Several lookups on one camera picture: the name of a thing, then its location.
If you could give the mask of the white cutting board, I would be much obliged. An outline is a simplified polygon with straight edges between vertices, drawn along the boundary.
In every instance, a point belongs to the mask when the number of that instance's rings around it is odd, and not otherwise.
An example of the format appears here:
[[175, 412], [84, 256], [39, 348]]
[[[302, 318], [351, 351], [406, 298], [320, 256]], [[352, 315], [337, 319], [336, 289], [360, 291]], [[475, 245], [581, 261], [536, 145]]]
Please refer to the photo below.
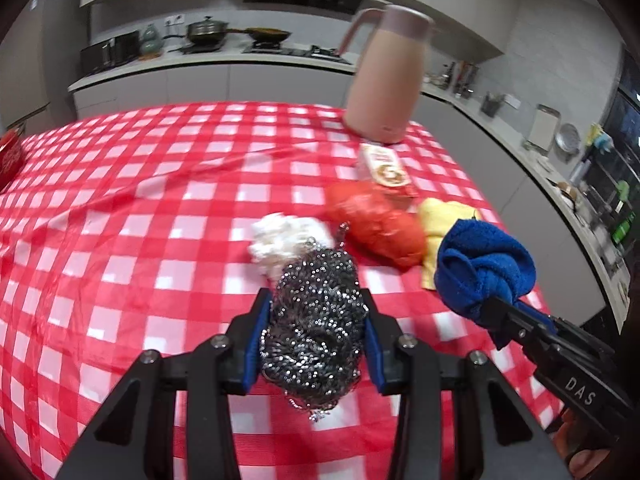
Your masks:
[[527, 143], [535, 150], [547, 154], [551, 148], [555, 133], [558, 131], [561, 113], [554, 108], [538, 104], [535, 110], [532, 128], [529, 130]]

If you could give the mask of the red box on table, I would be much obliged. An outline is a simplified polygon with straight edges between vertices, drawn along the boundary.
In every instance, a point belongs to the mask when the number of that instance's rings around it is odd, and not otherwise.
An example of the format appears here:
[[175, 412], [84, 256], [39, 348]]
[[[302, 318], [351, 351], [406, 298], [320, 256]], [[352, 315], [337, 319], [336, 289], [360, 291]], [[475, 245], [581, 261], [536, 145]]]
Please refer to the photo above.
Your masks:
[[1, 138], [0, 191], [3, 192], [25, 165], [20, 129], [11, 129]]

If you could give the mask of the round metal steamer tray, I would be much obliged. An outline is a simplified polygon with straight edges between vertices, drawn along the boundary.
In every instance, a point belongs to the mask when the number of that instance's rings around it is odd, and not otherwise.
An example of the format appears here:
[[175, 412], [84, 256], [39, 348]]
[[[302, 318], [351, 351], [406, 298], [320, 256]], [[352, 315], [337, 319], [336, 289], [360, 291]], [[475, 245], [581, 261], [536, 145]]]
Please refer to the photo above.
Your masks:
[[554, 144], [561, 153], [572, 157], [579, 153], [582, 140], [577, 128], [569, 122], [564, 122], [555, 133]]

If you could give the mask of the yellow cloth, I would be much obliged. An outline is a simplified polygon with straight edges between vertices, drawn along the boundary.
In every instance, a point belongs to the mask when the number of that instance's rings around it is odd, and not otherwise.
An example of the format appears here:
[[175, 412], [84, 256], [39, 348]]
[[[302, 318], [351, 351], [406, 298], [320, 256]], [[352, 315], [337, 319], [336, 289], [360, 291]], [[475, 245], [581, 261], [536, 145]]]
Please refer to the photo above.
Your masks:
[[420, 203], [418, 218], [425, 234], [421, 285], [424, 289], [435, 290], [437, 254], [442, 240], [458, 220], [480, 220], [482, 216], [471, 206], [430, 197]]

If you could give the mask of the pink thermos jug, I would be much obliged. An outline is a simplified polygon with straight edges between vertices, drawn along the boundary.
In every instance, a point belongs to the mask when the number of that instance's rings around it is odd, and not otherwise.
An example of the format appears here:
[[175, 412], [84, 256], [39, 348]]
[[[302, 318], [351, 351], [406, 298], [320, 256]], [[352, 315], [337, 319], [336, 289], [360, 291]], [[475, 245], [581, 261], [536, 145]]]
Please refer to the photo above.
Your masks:
[[373, 26], [357, 62], [343, 122], [363, 138], [396, 144], [405, 136], [423, 84], [435, 22], [398, 4], [359, 11], [337, 48], [344, 54], [365, 24]]

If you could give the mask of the steel wool scrubber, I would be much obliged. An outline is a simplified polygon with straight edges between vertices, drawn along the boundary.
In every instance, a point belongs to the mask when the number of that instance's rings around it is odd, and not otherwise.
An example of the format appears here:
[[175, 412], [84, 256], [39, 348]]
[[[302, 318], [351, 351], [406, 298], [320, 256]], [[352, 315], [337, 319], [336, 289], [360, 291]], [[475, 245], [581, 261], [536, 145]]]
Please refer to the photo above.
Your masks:
[[359, 382], [368, 314], [349, 253], [308, 240], [274, 290], [260, 336], [262, 376], [322, 419]]

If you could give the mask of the white tissue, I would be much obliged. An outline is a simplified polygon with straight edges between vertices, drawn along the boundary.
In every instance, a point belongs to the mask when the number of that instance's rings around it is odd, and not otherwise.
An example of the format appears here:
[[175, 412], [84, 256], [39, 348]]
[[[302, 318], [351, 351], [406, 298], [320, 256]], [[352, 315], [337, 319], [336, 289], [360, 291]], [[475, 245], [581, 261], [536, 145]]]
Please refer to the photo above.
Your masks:
[[283, 269], [310, 248], [334, 246], [329, 228], [311, 217], [267, 214], [252, 224], [250, 232], [248, 252], [252, 263], [271, 283], [277, 283]]

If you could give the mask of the dark utensil holder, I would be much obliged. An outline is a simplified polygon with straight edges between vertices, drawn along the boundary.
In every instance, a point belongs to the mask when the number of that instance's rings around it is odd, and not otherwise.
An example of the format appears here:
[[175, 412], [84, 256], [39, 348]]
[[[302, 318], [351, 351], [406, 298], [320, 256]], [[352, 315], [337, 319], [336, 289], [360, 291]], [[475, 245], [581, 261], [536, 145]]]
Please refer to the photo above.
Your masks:
[[487, 92], [480, 106], [480, 111], [487, 117], [494, 118], [502, 107], [505, 97], [504, 93]]

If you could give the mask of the black microwave oven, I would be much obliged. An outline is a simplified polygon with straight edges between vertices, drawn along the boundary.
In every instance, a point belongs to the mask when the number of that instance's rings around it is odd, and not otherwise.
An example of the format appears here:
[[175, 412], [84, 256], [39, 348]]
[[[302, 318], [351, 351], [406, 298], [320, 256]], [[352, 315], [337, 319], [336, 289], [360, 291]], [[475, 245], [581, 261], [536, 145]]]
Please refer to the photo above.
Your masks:
[[140, 55], [140, 34], [127, 32], [80, 51], [80, 69], [89, 76], [125, 65]]

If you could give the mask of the blue towel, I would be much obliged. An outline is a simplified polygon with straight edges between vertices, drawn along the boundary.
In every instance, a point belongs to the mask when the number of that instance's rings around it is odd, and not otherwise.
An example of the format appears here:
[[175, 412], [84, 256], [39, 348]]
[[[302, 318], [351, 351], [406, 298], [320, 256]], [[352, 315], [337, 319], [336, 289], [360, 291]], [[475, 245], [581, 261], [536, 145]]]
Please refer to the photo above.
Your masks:
[[476, 219], [456, 221], [439, 245], [434, 283], [446, 307], [476, 325], [494, 330], [485, 302], [514, 306], [536, 284], [534, 259], [498, 226]]

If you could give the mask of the frying pan on stove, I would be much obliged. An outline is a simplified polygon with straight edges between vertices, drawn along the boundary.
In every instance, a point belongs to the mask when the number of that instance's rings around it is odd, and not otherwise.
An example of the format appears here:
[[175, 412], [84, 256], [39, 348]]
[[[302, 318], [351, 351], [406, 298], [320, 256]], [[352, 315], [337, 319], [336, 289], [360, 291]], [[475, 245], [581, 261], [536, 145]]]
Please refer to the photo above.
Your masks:
[[228, 28], [228, 34], [249, 36], [256, 44], [282, 44], [291, 36], [291, 32], [268, 27], [247, 27], [244, 29]]

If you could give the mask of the red plastic bag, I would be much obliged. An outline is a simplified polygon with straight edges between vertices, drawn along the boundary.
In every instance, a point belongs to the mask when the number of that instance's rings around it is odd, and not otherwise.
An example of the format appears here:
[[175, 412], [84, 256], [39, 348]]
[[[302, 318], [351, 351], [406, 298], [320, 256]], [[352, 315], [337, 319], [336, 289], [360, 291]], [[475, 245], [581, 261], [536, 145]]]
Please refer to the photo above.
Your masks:
[[352, 244], [401, 271], [422, 262], [426, 240], [419, 220], [395, 208], [374, 184], [335, 182], [324, 192], [326, 214], [334, 223], [348, 225]]

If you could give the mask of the green ceramic vase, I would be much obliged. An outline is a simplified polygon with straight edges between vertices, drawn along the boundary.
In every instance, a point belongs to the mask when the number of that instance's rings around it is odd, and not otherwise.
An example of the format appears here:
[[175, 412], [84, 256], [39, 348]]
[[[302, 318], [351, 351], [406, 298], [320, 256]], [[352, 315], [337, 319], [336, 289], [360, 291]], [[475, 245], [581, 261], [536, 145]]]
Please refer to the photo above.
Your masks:
[[164, 40], [154, 24], [149, 24], [140, 36], [140, 58], [158, 58], [163, 53]]

